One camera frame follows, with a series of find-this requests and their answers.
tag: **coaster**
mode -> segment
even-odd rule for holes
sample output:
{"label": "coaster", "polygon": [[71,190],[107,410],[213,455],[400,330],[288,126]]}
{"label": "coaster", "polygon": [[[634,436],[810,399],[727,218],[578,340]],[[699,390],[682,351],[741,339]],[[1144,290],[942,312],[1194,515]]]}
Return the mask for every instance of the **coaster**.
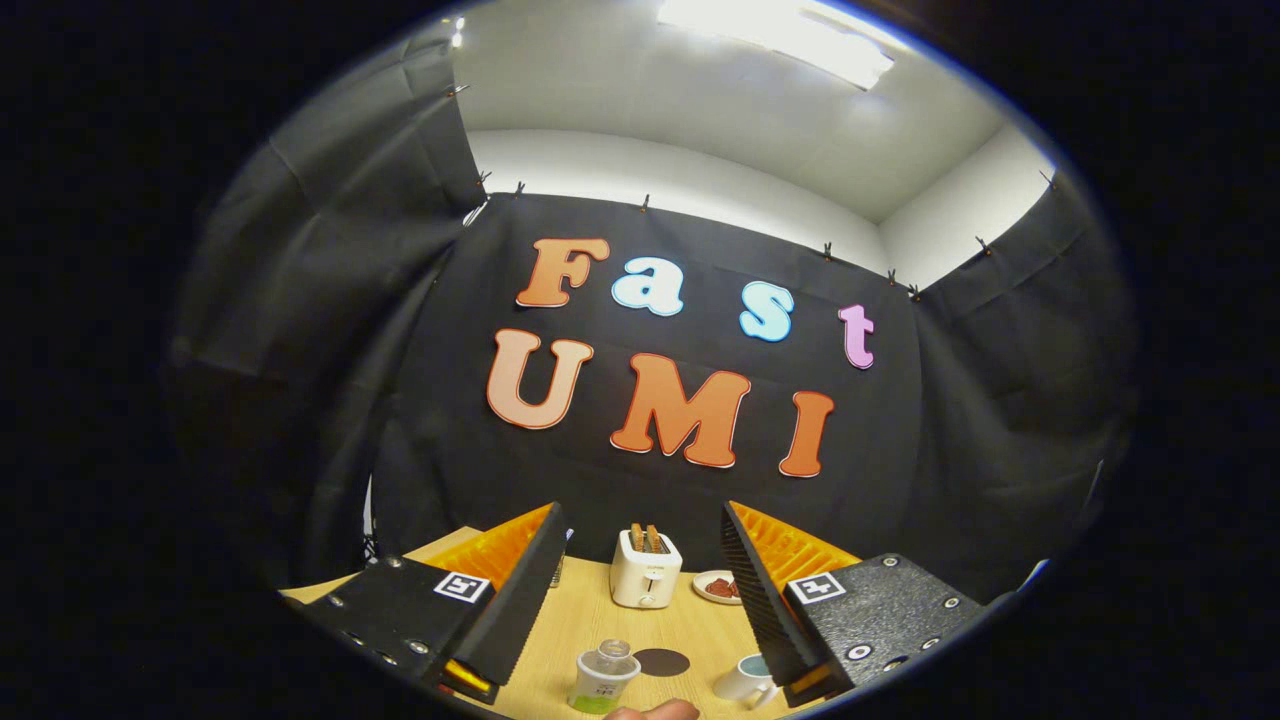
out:
{"label": "coaster", "polygon": [[671,678],[689,670],[689,659],[673,650],[652,647],[634,657],[640,661],[640,673],[654,678]]}

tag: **white cup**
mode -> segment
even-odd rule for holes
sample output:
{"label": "white cup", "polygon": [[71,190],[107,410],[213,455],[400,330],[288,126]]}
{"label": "white cup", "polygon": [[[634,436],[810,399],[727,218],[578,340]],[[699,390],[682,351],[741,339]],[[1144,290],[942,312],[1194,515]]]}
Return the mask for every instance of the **white cup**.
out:
{"label": "white cup", "polygon": [[773,676],[769,675],[764,659],[755,653],[739,660],[732,670],[716,680],[712,692],[723,700],[746,700],[760,693],[760,697],[751,703],[751,710],[755,710],[773,700],[773,696],[778,694],[778,687],[773,684]]}

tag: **hand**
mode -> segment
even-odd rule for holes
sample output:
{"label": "hand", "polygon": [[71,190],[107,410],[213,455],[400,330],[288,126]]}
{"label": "hand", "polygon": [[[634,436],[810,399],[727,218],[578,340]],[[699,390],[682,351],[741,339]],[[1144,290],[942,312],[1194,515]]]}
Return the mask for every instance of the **hand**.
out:
{"label": "hand", "polygon": [[649,712],[630,707],[620,707],[604,716],[604,720],[698,720],[701,712],[687,700],[671,698]]}

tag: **plastic bottle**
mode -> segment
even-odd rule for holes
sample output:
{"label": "plastic bottle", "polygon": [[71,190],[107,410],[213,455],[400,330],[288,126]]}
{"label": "plastic bottle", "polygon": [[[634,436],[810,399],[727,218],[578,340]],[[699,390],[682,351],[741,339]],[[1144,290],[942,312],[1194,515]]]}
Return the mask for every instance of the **plastic bottle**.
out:
{"label": "plastic bottle", "polygon": [[625,675],[631,669],[631,646],[626,641],[604,641],[588,657],[588,667],[602,675]]}
{"label": "plastic bottle", "polygon": [[604,715],[618,706],[622,691],[640,674],[626,641],[608,639],[577,656],[577,683],[568,703],[582,712]]}

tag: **toaster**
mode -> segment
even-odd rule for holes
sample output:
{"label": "toaster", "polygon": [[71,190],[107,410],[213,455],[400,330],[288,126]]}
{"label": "toaster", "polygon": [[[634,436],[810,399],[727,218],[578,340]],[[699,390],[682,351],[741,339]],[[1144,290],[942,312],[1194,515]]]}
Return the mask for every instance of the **toaster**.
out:
{"label": "toaster", "polygon": [[671,605],[684,560],[671,538],[662,533],[658,537],[668,552],[637,552],[631,547],[630,532],[618,533],[613,565],[609,568],[609,594],[613,596],[613,602],[646,610]]}

